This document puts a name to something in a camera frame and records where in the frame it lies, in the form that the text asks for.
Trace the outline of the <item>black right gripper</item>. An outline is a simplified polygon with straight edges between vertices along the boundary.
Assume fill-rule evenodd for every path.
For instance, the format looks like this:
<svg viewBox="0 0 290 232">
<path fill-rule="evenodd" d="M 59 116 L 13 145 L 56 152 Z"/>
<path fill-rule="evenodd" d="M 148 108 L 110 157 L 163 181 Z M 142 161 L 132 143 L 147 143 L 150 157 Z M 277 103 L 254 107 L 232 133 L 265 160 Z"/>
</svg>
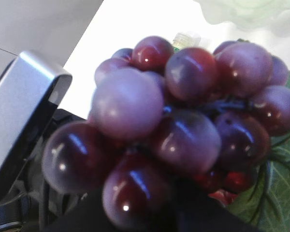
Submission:
<svg viewBox="0 0 290 232">
<path fill-rule="evenodd" d="M 80 117 L 57 109 L 41 139 L 36 142 L 34 159 L 25 168 L 20 180 L 0 202 L 0 232 L 37 232 L 40 229 L 40 192 L 42 184 L 41 157 L 46 139 L 59 127 L 80 120 Z M 88 208 L 97 202 L 99 192 L 81 202 L 79 196 L 61 195 L 49 191 L 49 209 L 45 213 L 45 232 L 115 232 L 117 229 L 106 219 L 102 206 Z"/>
</svg>

